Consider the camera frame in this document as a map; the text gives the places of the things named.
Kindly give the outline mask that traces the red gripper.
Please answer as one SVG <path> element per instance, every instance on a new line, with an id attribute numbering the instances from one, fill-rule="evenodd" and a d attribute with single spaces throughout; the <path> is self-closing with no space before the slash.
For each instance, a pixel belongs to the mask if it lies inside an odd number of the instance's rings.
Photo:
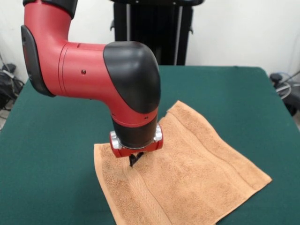
<path id="1" fill-rule="evenodd" d="M 159 150 L 163 147 L 163 131 L 159 124 L 156 126 L 153 141 L 142 148 L 131 149 L 123 146 L 115 131 L 109 134 L 110 147 L 116 158 L 129 157 L 129 165 L 132 167 L 143 155 L 143 152 Z"/>

